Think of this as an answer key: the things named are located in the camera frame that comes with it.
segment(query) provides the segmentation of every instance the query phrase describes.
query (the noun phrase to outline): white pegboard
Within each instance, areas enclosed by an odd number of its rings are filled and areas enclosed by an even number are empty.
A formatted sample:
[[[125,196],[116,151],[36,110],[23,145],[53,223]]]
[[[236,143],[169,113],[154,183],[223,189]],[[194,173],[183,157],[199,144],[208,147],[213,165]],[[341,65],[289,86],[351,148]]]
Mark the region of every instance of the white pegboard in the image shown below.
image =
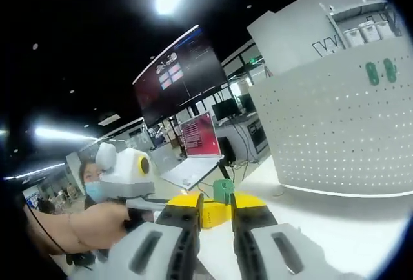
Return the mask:
[[[384,59],[396,65],[394,83]],[[282,184],[340,194],[413,191],[413,53],[405,38],[340,51],[265,79],[250,94]]]

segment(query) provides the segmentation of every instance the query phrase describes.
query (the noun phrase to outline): laptop screen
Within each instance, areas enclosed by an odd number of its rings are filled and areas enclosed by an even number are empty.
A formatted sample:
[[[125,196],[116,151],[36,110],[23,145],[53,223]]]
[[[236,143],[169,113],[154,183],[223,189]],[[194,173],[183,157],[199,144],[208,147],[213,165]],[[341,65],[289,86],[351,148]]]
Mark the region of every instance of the laptop screen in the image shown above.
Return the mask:
[[[182,137],[188,156],[221,155],[209,112],[181,124]]]

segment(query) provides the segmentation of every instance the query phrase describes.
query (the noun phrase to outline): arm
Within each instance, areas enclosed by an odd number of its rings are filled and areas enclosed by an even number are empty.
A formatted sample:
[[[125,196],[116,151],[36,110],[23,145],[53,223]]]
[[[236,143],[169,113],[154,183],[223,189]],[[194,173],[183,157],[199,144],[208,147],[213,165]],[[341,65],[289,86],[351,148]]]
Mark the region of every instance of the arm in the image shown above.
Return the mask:
[[[27,206],[28,229],[34,243],[47,254],[62,254],[62,250],[47,236]],[[44,214],[32,210],[50,236],[66,253],[110,248],[126,235],[123,221],[129,220],[126,206],[101,203],[78,214]]]

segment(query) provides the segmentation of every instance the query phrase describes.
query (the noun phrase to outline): white table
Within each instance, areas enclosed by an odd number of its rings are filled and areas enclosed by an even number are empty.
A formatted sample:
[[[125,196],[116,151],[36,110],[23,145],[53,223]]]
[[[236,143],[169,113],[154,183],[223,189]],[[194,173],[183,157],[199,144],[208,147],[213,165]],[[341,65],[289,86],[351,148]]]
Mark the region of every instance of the white table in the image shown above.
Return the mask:
[[[408,223],[413,197],[349,198],[314,194],[279,185],[272,157],[254,170],[237,192],[262,198],[278,223],[290,223],[324,249],[342,272],[372,277],[391,257]],[[280,196],[273,193],[284,191]],[[199,260],[217,280],[241,279],[231,222],[201,231]]]

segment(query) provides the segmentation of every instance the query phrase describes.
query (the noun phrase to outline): face mask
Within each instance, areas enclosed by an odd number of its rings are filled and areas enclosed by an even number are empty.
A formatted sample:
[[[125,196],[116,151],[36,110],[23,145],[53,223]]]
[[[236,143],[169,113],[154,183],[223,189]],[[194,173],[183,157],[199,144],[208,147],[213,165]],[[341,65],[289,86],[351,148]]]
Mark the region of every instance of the face mask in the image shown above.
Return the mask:
[[[101,182],[94,181],[85,184],[86,193],[96,202],[102,203],[107,199],[106,195],[101,189]]]

